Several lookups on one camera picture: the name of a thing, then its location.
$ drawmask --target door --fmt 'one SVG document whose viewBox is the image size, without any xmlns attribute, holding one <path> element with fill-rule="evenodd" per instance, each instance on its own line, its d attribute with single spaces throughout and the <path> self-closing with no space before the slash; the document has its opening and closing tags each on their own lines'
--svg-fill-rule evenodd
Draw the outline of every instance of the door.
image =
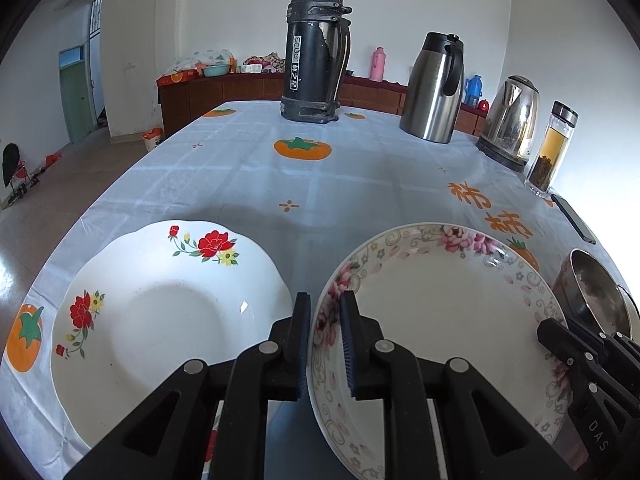
<svg viewBox="0 0 640 480">
<path fill-rule="evenodd" d="M 78 142 L 95 129 L 84 60 L 60 69 L 60 93 L 69 139 L 71 142 Z"/>
</svg>

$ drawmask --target cabinet drawer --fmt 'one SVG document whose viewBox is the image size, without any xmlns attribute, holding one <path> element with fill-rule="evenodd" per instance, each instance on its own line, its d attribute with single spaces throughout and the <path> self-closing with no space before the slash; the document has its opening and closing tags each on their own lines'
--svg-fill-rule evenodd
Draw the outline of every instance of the cabinet drawer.
<svg viewBox="0 0 640 480">
<path fill-rule="evenodd" d="M 215 78 L 200 79 L 189 85 L 189 106 L 193 121 L 223 102 L 222 83 Z"/>
<path fill-rule="evenodd" d="M 262 78 L 225 79 L 222 83 L 222 99 L 228 101 L 259 101 L 262 98 Z"/>
<path fill-rule="evenodd" d="M 404 100 L 406 99 L 406 94 L 400 94 L 400 104 L 398 105 L 398 115 L 402 115 L 404 112 Z"/>
<path fill-rule="evenodd" d="M 486 119 L 484 117 L 478 117 L 478 122 L 476 123 L 476 127 L 474 129 L 474 135 L 476 137 L 480 137 L 480 134 L 482 134 L 482 129 L 484 128 L 485 123 Z"/>
<path fill-rule="evenodd" d="M 162 108 L 162 127 L 167 137 L 191 123 L 189 110 L 189 86 L 176 83 L 159 89 Z"/>
<path fill-rule="evenodd" d="M 342 83 L 338 101 L 341 106 L 353 106 L 353 85 L 351 83 Z"/>
<path fill-rule="evenodd" d="M 477 121 L 477 115 L 465 112 L 464 110 L 459 110 L 454 129 L 458 130 L 459 132 L 465 132 L 466 134 L 473 135 L 474 130 L 476 129 Z"/>
<path fill-rule="evenodd" d="M 398 112 L 400 96 L 399 92 L 387 90 L 386 88 L 353 86 L 353 105 L 368 108 L 369 110 L 395 114 Z"/>
<path fill-rule="evenodd" d="M 280 101 L 284 94 L 284 79 L 263 79 L 262 98 L 267 101 Z"/>
</svg>

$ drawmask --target tiled floor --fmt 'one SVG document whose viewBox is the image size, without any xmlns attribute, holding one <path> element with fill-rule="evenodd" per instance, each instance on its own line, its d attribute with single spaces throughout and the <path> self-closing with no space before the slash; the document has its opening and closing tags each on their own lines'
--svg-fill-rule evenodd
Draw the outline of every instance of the tiled floor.
<svg viewBox="0 0 640 480">
<path fill-rule="evenodd" d="M 0 211 L 0 349 L 31 283 L 80 215 L 143 155 L 142 142 L 112 146 L 106 128 L 61 150 L 40 183 Z"/>
</svg>

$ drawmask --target dining table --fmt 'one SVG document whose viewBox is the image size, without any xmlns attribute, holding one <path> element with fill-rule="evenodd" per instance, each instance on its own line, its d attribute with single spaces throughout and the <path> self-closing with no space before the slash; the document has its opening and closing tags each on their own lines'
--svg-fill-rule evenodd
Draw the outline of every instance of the dining table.
<svg viewBox="0 0 640 480">
<path fill-rule="evenodd" d="M 338 121 L 311 124 L 285 120 L 279 102 L 223 104 L 144 156 L 73 225 L 24 300 L 43 307 L 33 365 L 18 371 L 6 352 L 0 365 L 0 412 L 45 480 L 60 480 L 89 451 L 52 383 L 56 313 L 84 264 L 148 224 L 210 221 L 247 236 L 274 261 L 291 295 L 308 292 L 312 306 L 354 248 L 412 222 L 484 232 L 549 284 L 567 254 L 581 248 L 625 284 L 599 242 L 583 241 L 554 202 L 482 154 L 475 137 L 454 132 L 450 143 L 435 144 L 402 131 L 395 115 L 346 107 L 338 114 Z M 574 465 L 584 460 L 568 417 L 554 446 Z M 302 476 L 352 478 L 325 442 L 308 395 L 283 403 L 266 441 L 265 478 Z"/>
</svg>

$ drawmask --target plastic bag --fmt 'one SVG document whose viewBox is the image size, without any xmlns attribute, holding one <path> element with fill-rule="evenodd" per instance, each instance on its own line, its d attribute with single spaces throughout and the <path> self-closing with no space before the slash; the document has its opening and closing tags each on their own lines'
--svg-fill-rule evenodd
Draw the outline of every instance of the plastic bag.
<svg viewBox="0 0 640 480">
<path fill-rule="evenodd" d="M 203 67 L 212 65 L 228 65 L 234 55 L 226 49 L 194 52 L 192 56 L 177 59 L 162 75 L 169 75 L 181 70 L 197 70 L 202 74 Z"/>
</svg>

